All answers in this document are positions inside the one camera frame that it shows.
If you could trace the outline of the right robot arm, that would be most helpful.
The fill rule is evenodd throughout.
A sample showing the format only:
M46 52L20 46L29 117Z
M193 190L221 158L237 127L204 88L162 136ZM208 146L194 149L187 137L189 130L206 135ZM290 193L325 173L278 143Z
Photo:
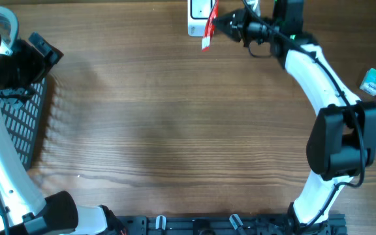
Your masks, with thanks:
M270 55L301 86L316 120L306 146L310 173L287 213L257 217L258 233L344 234L345 219L329 211L340 191L358 188L376 154L376 104L364 102L338 77L316 38L303 29L303 1L276 0L271 17L257 1L222 16L216 30L249 48L268 43Z

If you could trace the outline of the teal white small box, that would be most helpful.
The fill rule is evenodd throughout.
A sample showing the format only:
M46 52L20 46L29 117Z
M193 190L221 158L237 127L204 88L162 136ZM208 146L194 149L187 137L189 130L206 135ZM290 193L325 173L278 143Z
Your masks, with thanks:
M371 96L376 96L376 69L370 68L365 74L360 89Z

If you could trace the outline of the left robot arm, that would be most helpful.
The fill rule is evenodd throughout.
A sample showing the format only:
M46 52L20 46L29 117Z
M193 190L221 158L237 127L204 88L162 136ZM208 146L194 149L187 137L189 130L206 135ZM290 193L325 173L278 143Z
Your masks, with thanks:
M28 89L63 57L38 33L28 41L17 36L16 16L0 7L0 91ZM66 191L43 196L18 157L0 107L0 234L128 233L106 206L77 206Z

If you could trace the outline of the red coffee stick sachet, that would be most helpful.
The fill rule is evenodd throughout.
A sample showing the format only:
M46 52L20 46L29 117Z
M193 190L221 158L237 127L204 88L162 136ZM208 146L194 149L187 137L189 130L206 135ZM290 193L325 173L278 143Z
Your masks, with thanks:
M213 24L213 20L216 19L219 10L219 0L215 0L214 5L211 8L210 15L207 19L204 34L202 37L202 51L206 52L210 48L211 39L213 37L215 31L215 25Z

